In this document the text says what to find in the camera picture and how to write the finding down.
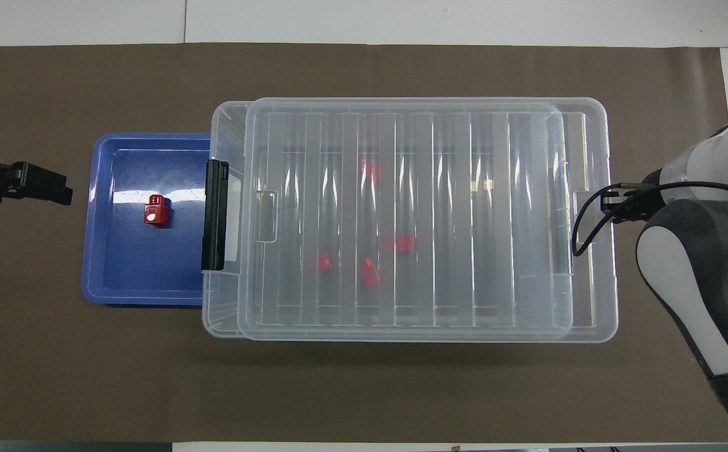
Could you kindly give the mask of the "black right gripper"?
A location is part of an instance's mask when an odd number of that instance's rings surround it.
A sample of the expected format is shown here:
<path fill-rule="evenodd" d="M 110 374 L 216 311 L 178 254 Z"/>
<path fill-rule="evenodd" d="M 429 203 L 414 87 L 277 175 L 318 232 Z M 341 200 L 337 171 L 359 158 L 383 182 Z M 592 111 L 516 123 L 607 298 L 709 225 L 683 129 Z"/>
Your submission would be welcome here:
<path fill-rule="evenodd" d="M 663 208 L 663 198 L 654 185 L 643 185 L 623 191 L 606 191 L 601 195 L 601 211 L 607 222 L 620 224 L 624 222 L 648 222 L 654 214 Z"/>

